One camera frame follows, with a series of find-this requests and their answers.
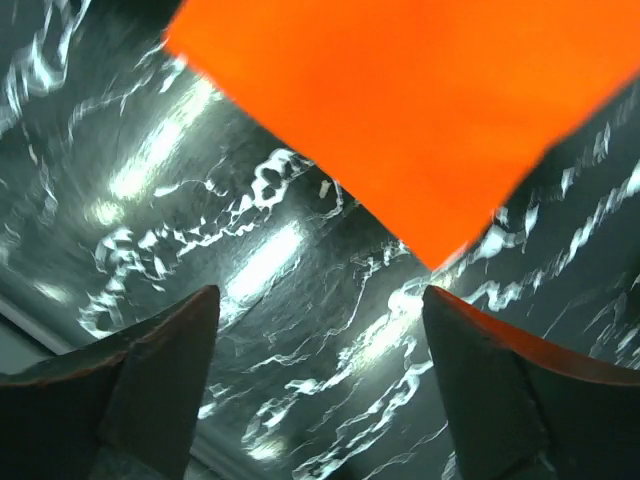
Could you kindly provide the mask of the orange t shirt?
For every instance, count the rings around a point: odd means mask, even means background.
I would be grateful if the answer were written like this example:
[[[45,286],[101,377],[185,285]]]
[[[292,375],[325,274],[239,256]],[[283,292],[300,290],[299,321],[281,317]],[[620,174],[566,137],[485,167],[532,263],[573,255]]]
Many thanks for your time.
[[[185,1],[167,49],[428,267],[639,71],[635,1]]]

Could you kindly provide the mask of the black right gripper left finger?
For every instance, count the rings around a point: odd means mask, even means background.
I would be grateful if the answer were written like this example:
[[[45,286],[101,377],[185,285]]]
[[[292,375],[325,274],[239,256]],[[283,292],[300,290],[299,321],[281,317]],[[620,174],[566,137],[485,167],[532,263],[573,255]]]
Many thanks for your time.
[[[220,317],[205,286],[82,349],[1,377],[4,479],[181,479]]]

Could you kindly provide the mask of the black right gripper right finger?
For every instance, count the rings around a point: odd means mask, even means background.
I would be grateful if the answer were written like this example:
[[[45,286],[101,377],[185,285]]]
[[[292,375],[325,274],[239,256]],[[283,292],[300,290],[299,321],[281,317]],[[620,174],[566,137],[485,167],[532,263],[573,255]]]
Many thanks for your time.
[[[435,286],[422,318],[463,478],[638,478],[638,371],[550,343]]]

